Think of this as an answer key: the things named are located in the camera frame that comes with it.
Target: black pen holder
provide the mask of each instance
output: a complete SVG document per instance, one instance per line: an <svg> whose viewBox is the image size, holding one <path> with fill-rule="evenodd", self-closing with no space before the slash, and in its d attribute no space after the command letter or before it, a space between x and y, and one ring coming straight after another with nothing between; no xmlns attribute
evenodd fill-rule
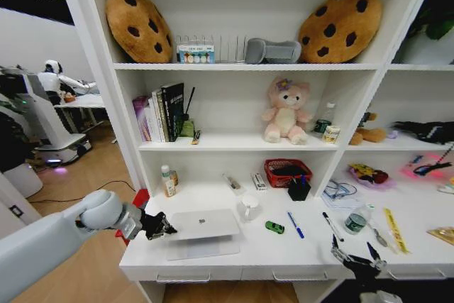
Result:
<svg viewBox="0 0 454 303"><path fill-rule="evenodd" d="M294 202L302 202L306 200L310 190L311 185L306 181L305 177L300 177L292 179L288 193Z"/></svg>

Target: blue pen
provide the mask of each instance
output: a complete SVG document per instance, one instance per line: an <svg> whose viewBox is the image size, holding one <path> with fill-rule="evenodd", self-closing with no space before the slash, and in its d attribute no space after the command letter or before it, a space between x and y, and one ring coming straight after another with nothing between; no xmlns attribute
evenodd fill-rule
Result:
<svg viewBox="0 0 454 303"><path fill-rule="evenodd" d="M291 213L291 212L287 212L287 214L289 215L289 218L290 218L290 220L292 221L293 226L295 226L295 229L297 230L297 232L298 232L299 236L301 237L301 239L304 239L303 231L301 231L301 229L300 229L299 226L297 225L295 219L293 219L292 213Z"/></svg>

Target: book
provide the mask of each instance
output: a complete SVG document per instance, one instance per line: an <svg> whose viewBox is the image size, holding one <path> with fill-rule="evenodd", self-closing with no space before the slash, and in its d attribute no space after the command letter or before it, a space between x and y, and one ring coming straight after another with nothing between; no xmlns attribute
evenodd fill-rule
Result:
<svg viewBox="0 0 454 303"><path fill-rule="evenodd" d="M135 117L137 118L137 123L139 126L140 137L143 142L151 141L150 132L148 130L147 119L145 117L144 108L148 103L148 98L146 96L139 96L133 100L133 107L135 112Z"/></svg>
<svg viewBox="0 0 454 303"><path fill-rule="evenodd" d="M167 119L167 130L169 133L169 141L177 140L179 133L183 127L183 94L184 83L171 83L161 87L162 102L165 109L165 117Z"/></svg>
<svg viewBox="0 0 454 303"><path fill-rule="evenodd" d="M157 107L159 109L159 115L161 118L161 128L162 128L162 135L164 136L164 141L169 142L169 131L167 129L167 119L165 117L165 110L164 110L164 103L162 102L162 91L159 90L156 93L157 99Z"/></svg>
<svg viewBox="0 0 454 303"><path fill-rule="evenodd" d="M159 109L159 103L157 102L157 93L160 91L161 91L161 89L158 89L158 90L155 90L154 92L152 92L151 97L148 99L148 102L150 103L150 107L153 103L153 109L155 110L155 118L156 118L156 123L157 123L157 132L159 133L160 141L166 142L164 130L162 128L162 119L161 119L161 112Z"/></svg>
<svg viewBox="0 0 454 303"><path fill-rule="evenodd" d="M145 118L147 119L148 131L150 132L151 141L161 142L159 128L157 126L155 107L151 107L150 102L153 105L153 101L148 98L148 104L143 109L145 112Z"/></svg>

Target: black book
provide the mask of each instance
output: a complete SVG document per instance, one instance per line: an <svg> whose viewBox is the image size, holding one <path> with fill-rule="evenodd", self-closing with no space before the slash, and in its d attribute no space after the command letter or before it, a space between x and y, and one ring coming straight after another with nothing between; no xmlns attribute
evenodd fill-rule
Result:
<svg viewBox="0 0 454 303"><path fill-rule="evenodd" d="M161 87L169 142L177 140L183 127L184 83L171 83Z"/></svg>

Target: yellow ruler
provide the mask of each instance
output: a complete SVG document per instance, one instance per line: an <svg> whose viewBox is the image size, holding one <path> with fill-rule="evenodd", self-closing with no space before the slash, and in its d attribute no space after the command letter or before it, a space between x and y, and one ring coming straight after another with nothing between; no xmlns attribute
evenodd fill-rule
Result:
<svg viewBox="0 0 454 303"><path fill-rule="evenodd" d="M386 216L386 220L388 222L388 226L392 231L392 235L394 237L394 240L396 241L397 246L399 247L400 251L403 253L410 253L408 249L405 246L404 239L402 238L402 235L400 234L399 228L396 225L396 221L394 220L394 217L392 216L391 210L390 209L383 209L384 215Z"/></svg>

